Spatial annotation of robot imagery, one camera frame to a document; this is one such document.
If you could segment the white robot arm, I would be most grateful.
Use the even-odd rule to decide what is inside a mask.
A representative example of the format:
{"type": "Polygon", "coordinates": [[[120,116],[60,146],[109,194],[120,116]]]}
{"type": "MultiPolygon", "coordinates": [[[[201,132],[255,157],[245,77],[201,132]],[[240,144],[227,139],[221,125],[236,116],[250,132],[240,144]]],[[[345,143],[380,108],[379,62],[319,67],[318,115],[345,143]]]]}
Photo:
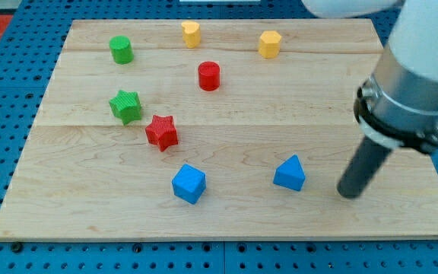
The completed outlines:
{"type": "Polygon", "coordinates": [[[361,151],[438,149],[438,0],[303,0],[318,18],[350,18],[401,9],[384,52],[358,90],[354,115],[361,151]]]}

